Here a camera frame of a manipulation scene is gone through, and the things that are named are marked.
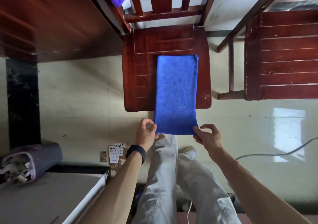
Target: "pant leg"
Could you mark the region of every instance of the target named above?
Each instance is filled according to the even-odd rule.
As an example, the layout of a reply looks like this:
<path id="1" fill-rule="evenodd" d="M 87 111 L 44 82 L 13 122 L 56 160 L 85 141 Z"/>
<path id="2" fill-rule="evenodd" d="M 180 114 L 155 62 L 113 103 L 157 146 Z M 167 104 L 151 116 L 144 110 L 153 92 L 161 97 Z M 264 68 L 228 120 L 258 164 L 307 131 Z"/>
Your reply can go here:
<path id="1" fill-rule="evenodd" d="M 148 178 L 132 224 L 176 224 L 177 137 L 160 135 L 151 148 Z"/>
<path id="2" fill-rule="evenodd" d="M 196 223 L 241 223 L 231 199 L 216 177 L 198 161 L 184 154 L 179 154 L 178 159 L 177 184 L 196 207 Z"/>

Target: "person's left hand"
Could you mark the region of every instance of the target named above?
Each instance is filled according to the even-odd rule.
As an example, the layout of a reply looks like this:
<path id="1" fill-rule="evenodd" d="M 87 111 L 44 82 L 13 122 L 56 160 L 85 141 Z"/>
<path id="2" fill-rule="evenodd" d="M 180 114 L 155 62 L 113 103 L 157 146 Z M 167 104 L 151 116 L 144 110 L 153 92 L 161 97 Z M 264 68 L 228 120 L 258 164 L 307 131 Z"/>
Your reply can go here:
<path id="1" fill-rule="evenodd" d="M 147 123 L 151 124 L 150 129 L 146 128 Z M 136 145 L 143 147 L 147 152 L 154 140 L 158 138 L 158 135 L 155 134 L 156 130 L 157 125 L 151 119 L 143 118 L 136 133 Z"/>

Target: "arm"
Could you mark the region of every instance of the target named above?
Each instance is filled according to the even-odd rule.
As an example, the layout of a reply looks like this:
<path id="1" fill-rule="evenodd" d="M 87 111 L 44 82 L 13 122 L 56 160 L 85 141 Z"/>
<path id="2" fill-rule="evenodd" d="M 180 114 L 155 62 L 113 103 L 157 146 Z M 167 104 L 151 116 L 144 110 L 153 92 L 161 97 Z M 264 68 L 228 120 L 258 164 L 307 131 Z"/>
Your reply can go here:
<path id="1" fill-rule="evenodd" d="M 205 124 L 193 130 L 196 142 L 202 144 L 211 159 L 220 167 L 253 224 L 308 224 L 299 212 L 255 179 L 222 147 L 221 133 L 213 124 Z"/>
<path id="2" fill-rule="evenodd" d="M 142 119 L 136 133 L 136 144 L 149 150 L 154 139 L 157 125 L 150 119 Z M 132 152 L 115 177 L 106 186 L 103 193 L 96 200 L 80 221 L 80 224 L 113 224 L 126 223 L 133 195 L 136 188 L 137 178 L 142 162 L 141 154 Z"/>

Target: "forearm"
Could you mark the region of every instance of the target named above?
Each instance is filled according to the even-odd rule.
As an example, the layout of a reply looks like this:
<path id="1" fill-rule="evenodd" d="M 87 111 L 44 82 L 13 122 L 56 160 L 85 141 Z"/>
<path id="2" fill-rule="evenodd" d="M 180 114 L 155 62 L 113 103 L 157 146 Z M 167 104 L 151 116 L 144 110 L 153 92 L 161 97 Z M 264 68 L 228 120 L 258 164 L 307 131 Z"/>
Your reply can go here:
<path id="1" fill-rule="evenodd" d="M 310 223 L 299 212 L 257 181 L 225 150 L 214 159 L 253 224 Z"/>
<path id="2" fill-rule="evenodd" d="M 142 157 L 132 152 L 80 224 L 126 223 L 137 183 Z"/>

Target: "blue towel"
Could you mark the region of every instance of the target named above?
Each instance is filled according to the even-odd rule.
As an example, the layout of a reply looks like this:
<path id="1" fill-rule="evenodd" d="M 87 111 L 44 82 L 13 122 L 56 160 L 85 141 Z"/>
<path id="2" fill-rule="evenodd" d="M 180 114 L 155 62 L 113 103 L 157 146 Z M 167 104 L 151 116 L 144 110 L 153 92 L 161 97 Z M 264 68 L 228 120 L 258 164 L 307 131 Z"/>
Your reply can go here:
<path id="1" fill-rule="evenodd" d="M 158 56 L 156 133 L 195 135 L 197 55 Z"/>

